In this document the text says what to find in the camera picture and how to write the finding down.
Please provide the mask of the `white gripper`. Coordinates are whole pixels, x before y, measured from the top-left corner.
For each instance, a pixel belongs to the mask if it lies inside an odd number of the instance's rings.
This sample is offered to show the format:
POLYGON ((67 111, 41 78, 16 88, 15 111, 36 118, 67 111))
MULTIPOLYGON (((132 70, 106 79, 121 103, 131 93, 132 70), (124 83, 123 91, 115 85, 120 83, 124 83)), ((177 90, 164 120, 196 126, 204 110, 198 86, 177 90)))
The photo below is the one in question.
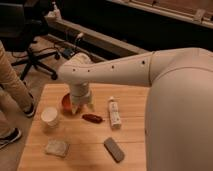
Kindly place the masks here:
POLYGON ((87 104, 89 110, 94 112, 94 105, 92 102, 92 91, 90 90, 88 83, 82 84, 71 84, 70 88, 70 99, 74 106, 72 106, 72 114, 77 114, 80 109, 79 105, 87 104))

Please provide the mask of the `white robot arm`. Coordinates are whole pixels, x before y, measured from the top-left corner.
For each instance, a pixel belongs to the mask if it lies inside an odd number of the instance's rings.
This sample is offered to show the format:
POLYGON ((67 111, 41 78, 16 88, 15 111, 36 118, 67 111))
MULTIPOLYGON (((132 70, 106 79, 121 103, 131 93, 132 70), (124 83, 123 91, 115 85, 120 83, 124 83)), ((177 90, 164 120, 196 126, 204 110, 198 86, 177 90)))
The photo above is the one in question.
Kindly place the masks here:
POLYGON ((147 171, 213 171, 212 51, 168 49, 99 63, 78 53, 58 73, 75 106, 91 100, 91 83, 147 87, 147 171))

